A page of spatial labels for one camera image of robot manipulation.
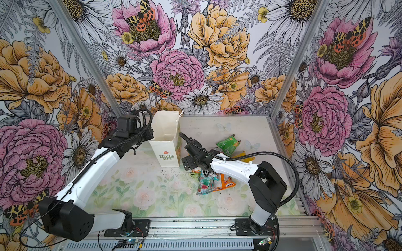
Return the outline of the orange white snack bag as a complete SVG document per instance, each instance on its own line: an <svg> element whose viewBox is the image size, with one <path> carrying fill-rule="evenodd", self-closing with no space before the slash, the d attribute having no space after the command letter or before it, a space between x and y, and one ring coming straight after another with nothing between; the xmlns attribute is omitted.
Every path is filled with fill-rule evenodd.
<svg viewBox="0 0 402 251"><path fill-rule="evenodd" d="M193 170L191 170L191 172L192 173L201 173L202 172L202 170L201 169L193 169Z"/></svg>

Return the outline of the white paper bag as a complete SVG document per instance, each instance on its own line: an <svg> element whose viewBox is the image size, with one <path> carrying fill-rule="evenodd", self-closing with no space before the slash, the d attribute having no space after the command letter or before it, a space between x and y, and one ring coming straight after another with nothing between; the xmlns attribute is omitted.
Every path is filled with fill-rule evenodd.
<svg viewBox="0 0 402 251"><path fill-rule="evenodd" d="M182 140L179 136L183 112L157 111L151 127L153 139L150 145L161 168L179 168Z"/></svg>

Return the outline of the teal candy bag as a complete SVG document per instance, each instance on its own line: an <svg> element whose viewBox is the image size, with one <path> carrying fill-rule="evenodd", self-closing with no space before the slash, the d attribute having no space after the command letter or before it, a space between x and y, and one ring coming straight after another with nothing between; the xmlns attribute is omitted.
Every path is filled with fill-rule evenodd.
<svg viewBox="0 0 402 251"><path fill-rule="evenodd" d="M197 195L205 195L213 191L214 181L217 181L217 175L205 176L204 173L200 173Z"/></svg>

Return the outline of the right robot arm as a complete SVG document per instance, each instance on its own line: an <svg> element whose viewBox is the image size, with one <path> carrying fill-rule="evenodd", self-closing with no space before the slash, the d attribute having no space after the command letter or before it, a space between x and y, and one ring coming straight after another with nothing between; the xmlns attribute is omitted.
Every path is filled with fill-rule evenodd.
<svg viewBox="0 0 402 251"><path fill-rule="evenodd" d="M218 151L207 151L197 141L187 143L185 149L188 152L188 156L182 158L185 170L199 167L207 174L224 174L249 186L256 206L248 229L254 234L263 234L268 219L275 216L287 191L287 184L274 167L266 161L260 164L234 161Z"/></svg>

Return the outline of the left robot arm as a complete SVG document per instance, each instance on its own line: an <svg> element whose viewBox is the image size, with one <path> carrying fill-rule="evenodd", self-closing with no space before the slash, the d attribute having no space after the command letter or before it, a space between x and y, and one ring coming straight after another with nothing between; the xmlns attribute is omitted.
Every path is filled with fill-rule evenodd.
<svg viewBox="0 0 402 251"><path fill-rule="evenodd" d="M44 230L64 239L79 242L90 233L117 230L130 234L133 215L121 209L92 214L86 204L106 174L130 150L153 139L152 113L141 109L118 118L117 127L99 144L84 168L54 197L44 198L38 206Z"/></svg>

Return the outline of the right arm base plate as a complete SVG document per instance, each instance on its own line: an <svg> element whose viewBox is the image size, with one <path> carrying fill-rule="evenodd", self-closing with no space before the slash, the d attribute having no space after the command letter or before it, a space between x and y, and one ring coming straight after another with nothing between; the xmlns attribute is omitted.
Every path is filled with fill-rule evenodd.
<svg viewBox="0 0 402 251"><path fill-rule="evenodd" d="M278 235L278 218L268 218L264 226L259 226L251 221L251 218L236 218L231 230L235 231L236 236L274 236Z"/></svg>

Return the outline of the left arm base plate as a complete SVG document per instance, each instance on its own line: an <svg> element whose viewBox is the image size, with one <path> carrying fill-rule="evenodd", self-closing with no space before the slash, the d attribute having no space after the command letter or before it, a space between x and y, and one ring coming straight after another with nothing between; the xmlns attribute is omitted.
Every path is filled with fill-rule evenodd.
<svg viewBox="0 0 402 251"><path fill-rule="evenodd" d="M104 232L105 237L147 237L151 220L134 219L132 223L124 224L119 229L109 229Z"/></svg>

